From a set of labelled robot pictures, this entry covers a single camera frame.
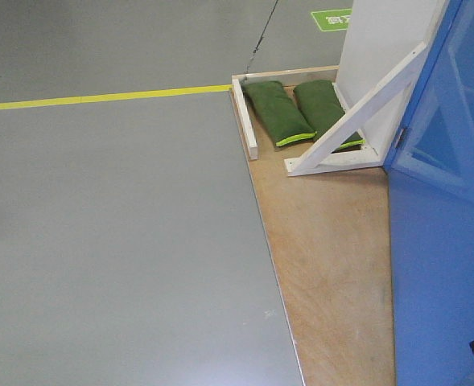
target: yellow tape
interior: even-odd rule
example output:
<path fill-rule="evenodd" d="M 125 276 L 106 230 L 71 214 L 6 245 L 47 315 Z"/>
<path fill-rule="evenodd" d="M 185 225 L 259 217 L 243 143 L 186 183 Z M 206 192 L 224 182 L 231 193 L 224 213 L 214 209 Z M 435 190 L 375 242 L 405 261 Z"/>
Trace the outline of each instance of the yellow tape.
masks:
<path fill-rule="evenodd" d="M 231 84 L 219 84 L 215 86 L 169 88 L 165 90 L 120 92 L 117 94 L 70 96 L 66 98 L 39 99 L 36 101 L 20 101 L 0 103 L 0 110 L 26 109 L 29 107 L 77 105 L 79 103 L 97 103 L 107 101 L 127 101 L 130 99 L 144 99 L 157 97 L 174 97 L 178 95 L 200 94 L 204 92 L 228 91 Z"/>

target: plywood board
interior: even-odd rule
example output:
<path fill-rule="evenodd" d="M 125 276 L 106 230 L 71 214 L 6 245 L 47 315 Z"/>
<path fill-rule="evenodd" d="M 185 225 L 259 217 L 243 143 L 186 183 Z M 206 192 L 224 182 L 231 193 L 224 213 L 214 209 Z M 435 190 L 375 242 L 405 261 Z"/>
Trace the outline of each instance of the plywood board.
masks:
<path fill-rule="evenodd" d="M 286 177 L 252 116 L 249 163 L 307 386 L 394 386 L 387 181 L 381 169 Z"/>

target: green sign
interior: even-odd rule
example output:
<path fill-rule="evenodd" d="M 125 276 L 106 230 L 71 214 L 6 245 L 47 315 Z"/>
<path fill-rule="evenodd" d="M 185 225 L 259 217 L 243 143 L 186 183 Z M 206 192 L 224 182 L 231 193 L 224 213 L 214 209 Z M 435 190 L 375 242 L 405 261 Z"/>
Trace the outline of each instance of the green sign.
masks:
<path fill-rule="evenodd" d="M 343 31 L 348 29 L 351 20 L 351 8 L 344 10 L 317 10 L 311 12 L 322 32 Z"/>

